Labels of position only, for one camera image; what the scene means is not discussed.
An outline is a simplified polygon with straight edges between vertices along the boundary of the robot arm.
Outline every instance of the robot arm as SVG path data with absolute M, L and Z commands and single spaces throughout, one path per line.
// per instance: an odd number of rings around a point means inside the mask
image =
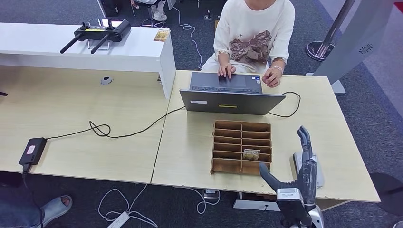
M 302 167 L 294 182 L 280 182 L 264 164 L 259 171 L 265 182 L 276 191 L 277 205 L 291 227 L 323 228 L 323 216 L 315 204 L 317 164 L 312 159 L 311 140 L 308 131 L 301 126 L 297 131 L 303 149 Z

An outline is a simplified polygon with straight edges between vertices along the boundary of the laptop lid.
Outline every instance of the laptop lid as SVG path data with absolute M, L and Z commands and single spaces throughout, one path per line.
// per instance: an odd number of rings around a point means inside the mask
M 186 110 L 212 113 L 266 115 L 286 96 L 179 90 Z

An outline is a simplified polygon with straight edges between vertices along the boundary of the person's hand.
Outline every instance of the person's hand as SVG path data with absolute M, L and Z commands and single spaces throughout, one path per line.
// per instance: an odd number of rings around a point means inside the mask
M 231 79 L 232 74 L 235 73 L 236 70 L 237 69 L 231 63 L 223 64 L 218 68 L 217 75 L 226 77 L 228 72 L 228 78 Z
M 281 70 L 276 69 L 276 68 L 274 68 L 274 69 L 269 68 L 269 69 L 267 69 L 267 71 L 263 75 L 262 81 L 268 87 L 274 88 L 274 87 L 280 85 L 280 82 L 281 82 L 280 79 L 281 79 L 282 75 L 283 74 L 281 73 Z

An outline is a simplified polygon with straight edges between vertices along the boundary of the light wood tabletop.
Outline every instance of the light wood tabletop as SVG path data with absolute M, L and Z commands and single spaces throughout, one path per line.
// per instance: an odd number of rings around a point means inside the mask
M 113 77 L 101 85 L 105 76 Z M 111 135 L 148 127 L 166 113 L 157 74 L 0 66 L 0 170 L 18 165 L 30 138 L 108 124 Z M 32 173 L 149 183 L 164 119 L 135 136 L 110 139 L 89 131 L 48 141 Z
M 183 106 L 179 89 L 188 89 L 190 71 L 177 71 L 168 111 Z M 301 95 L 299 110 L 290 118 L 187 112 L 166 117 L 152 184 L 274 194 L 260 176 L 216 172 L 210 174 L 215 120 L 270 123 L 273 163 L 271 172 L 281 181 L 296 178 L 292 154 L 301 151 L 297 129 L 305 126 L 318 155 L 325 185 L 317 198 L 378 202 L 379 197 L 348 129 L 326 77 L 283 76 L 277 88 L 263 86 L 266 94 L 293 91 Z M 288 94 L 272 112 L 288 115 L 297 96 Z

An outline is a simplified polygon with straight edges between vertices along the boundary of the cardboard compartment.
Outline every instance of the cardboard compartment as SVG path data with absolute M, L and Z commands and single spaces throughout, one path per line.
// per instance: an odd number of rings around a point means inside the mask
M 271 147 L 266 146 L 242 146 L 242 151 L 245 149 L 260 150 L 260 153 L 271 154 Z
M 228 152 L 241 152 L 241 145 L 236 144 L 224 144 L 224 143 L 214 143 L 214 151 L 228 151 Z
M 271 154 L 265 154 L 265 153 L 259 154 L 258 162 L 268 162 L 268 163 L 271 163 Z
M 228 144 L 239 144 L 240 145 L 241 141 L 239 138 L 215 136 L 214 143 L 228 143 Z
M 237 131 L 237 130 L 214 129 L 214 136 L 223 136 L 223 137 L 240 139 L 241 135 L 242 135 L 242 132 Z
M 267 165 L 268 169 L 270 170 L 270 164 L 263 162 Z M 242 160 L 242 173 L 244 174 L 252 174 L 252 175 L 260 175 L 259 173 L 259 161 L 246 161 Z
M 247 145 L 247 146 L 271 146 L 271 140 L 268 140 L 268 139 L 244 139 L 244 138 L 242 138 L 242 145 Z
M 213 158 L 211 172 L 240 173 L 240 160 Z
M 228 151 L 213 151 L 213 158 L 228 158 L 240 160 L 242 153 Z
M 211 174 L 217 171 L 260 175 L 260 162 L 270 168 L 270 124 L 217 120 L 214 123 L 213 135 Z M 257 161 L 244 160 L 245 149 L 260 150 Z
M 215 122 L 214 128 L 240 131 L 242 130 L 242 122 L 218 120 Z
M 271 132 L 270 125 L 268 123 L 242 123 L 242 131 L 244 132 Z
M 271 139 L 270 132 L 242 132 L 243 139 Z

